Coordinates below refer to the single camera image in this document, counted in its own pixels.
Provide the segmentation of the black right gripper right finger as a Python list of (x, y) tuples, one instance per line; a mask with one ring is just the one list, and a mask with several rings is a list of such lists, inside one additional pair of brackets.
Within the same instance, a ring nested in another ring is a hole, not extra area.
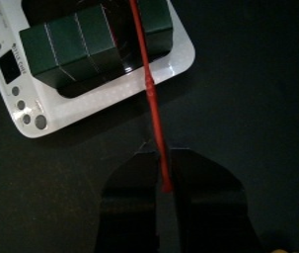
[(262, 253), (240, 179), (190, 149), (170, 156), (182, 253)]

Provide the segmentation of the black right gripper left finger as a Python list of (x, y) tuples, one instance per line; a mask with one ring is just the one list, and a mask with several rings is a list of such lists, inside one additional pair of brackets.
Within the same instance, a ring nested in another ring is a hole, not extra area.
[(137, 153), (105, 185), (95, 253), (157, 253), (157, 155)]

